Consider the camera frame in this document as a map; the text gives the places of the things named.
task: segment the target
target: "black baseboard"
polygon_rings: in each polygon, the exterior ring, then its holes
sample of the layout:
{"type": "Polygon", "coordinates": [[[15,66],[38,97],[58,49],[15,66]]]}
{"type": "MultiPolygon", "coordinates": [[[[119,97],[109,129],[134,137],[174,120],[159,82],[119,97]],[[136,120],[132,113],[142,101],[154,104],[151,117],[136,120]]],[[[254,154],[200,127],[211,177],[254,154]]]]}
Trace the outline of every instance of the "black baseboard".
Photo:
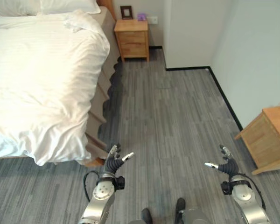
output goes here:
{"type": "Polygon", "coordinates": [[[166,71],[180,71],[180,70],[194,70],[194,69],[208,69],[209,66],[200,67],[183,67],[183,68],[166,68],[166,71]]]}
{"type": "Polygon", "coordinates": [[[162,46],[149,46],[149,49],[163,49],[162,46]]]}
{"type": "Polygon", "coordinates": [[[220,94],[222,95],[222,97],[224,99],[224,102],[226,103],[226,105],[228,107],[228,110],[230,111],[230,113],[231,113],[235,123],[237,124],[239,130],[242,131],[243,127],[242,127],[241,123],[239,122],[238,117],[236,116],[233,108],[231,107],[227,97],[225,96],[225,93],[223,92],[223,90],[222,90],[222,88],[221,88],[221,86],[220,86],[220,84],[219,84],[219,82],[218,82],[218,80],[217,80],[217,78],[216,78],[216,76],[215,76],[215,74],[214,74],[214,72],[213,72],[213,70],[211,69],[210,66],[185,67],[185,68],[169,68],[169,69],[166,68],[166,71],[193,70],[193,69],[208,69],[210,71],[210,74],[213,77],[213,80],[215,81],[215,84],[216,84],[217,88],[219,89],[220,94]]]}
{"type": "Polygon", "coordinates": [[[231,115],[232,115],[232,117],[233,117],[235,123],[237,124],[239,130],[242,131],[242,130],[243,130],[243,127],[242,127],[241,123],[239,122],[238,117],[236,116],[236,114],[235,114],[233,108],[231,107],[231,105],[230,105],[230,103],[229,103],[227,97],[225,96],[225,93],[223,92],[223,90],[222,90],[222,88],[221,88],[221,86],[220,86],[220,84],[219,84],[219,82],[218,82],[218,80],[217,80],[217,78],[216,78],[216,76],[215,76],[213,70],[211,69],[210,66],[208,66],[208,69],[209,69],[210,74],[211,74],[211,76],[213,77],[213,79],[214,79],[214,81],[215,81],[215,83],[216,83],[216,86],[217,86],[217,88],[219,89],[220,94],[222,95],[222,97],[223,97],[223,99],[224,99],[224,101],[225,101],[225,103],[226,103],[226,105],[227,105],[227,107],[228,107],[228,109],[229,109],[229,111],[230,111],[230,113],[231,113],[231,115]]]}

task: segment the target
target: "drawer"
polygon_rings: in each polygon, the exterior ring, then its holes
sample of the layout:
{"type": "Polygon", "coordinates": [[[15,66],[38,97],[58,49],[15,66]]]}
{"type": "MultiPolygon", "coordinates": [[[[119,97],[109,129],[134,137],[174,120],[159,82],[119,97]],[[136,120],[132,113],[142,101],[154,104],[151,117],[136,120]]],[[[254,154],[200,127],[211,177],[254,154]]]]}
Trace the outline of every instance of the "drawer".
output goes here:
{"type": "Polygon", "coordinates": [[[119,39],[121,43],[145,43],[144,32],[120,32],[119,39]]]}
{"type": "Polygon", "coordinates": [[[122,43],[121,49],[123,57],[146,57],[144,43],[122,43]]]}

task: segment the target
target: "metal robot arm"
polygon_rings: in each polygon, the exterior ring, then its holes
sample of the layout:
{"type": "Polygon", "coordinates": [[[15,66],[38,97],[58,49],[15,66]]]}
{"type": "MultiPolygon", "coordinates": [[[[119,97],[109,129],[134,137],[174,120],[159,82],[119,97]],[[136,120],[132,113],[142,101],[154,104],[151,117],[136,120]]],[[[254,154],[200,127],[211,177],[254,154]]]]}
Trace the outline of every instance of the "metal robot arm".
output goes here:
{"type": "Polygon", "coordinates": [[[105,224],[109,209],[115,199],[115,191],[124,189],[124,177],[116,177],[116,171],[131,157],[130,153],[119,159],[120,146],[113,146],[105,162],[104,172],[98,180],[98,184],[92,192],[92,198],[87,205],[78,224],[105,224]]]}
{"type": "MultiPolygon", "coordinates": [[[[231,183],[241,181],[245,181],[245,179],[239,175],[231,178],[231,183]]],[[[254,191],[247,184],[235,185],[231,196],[241,210],[246,224],[270,224],[265,210],[258,205],[254,191]]]]}
{"type": "Polygon", "coordinates": [[[265,210],[256,201],[255,193],[250,183],[242,174],[239,174],[237,162],[232,157],[229,149],[222,145],[220,145],[220,148],[227,163],[218,165],[206,162],[205,165],[229,175],[230,181],[221,184],[223,193],[232,196],[246,224],[270,224],[271,222],[265,210]]]}

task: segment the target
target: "white wall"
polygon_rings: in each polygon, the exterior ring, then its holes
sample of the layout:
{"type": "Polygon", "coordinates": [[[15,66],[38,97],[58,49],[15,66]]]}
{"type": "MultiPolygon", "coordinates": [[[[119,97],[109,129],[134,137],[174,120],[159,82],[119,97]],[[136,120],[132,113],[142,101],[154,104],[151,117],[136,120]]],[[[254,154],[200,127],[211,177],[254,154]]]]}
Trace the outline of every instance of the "white wall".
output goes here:
{"type": "Polygon", "coordinates": [[[242,126],[280,102],[280,0],[234,2],[211,63],[242,126]]]}
{"type": "Polygon", "coordinates": [[[120,6],[132,6],[134,19],[137,18],[138,13],[158,17],[158,24],[149,25],[150,46],[163,45],[163,3],[163,0],[113,0],[117,19],[121,19],[120,6]]]}
{"type": "Polygon", "coordinates": [[[231,2],[176,0],[171,3],[165,0],[164,48],[167,68],[210,65],[231,2]]]}

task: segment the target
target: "picture frame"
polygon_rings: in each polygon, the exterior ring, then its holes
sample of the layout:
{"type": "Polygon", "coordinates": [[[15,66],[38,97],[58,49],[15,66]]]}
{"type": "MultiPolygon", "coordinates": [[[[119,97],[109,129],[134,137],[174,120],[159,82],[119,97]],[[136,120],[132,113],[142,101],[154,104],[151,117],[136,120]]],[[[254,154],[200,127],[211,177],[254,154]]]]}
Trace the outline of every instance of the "picture frame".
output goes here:
{"type": "Polygon", "coordinates": [[[123,20],[133,19],[132,6],[120,6],[120,10],[121,10],[121,17],[123,20]]]}

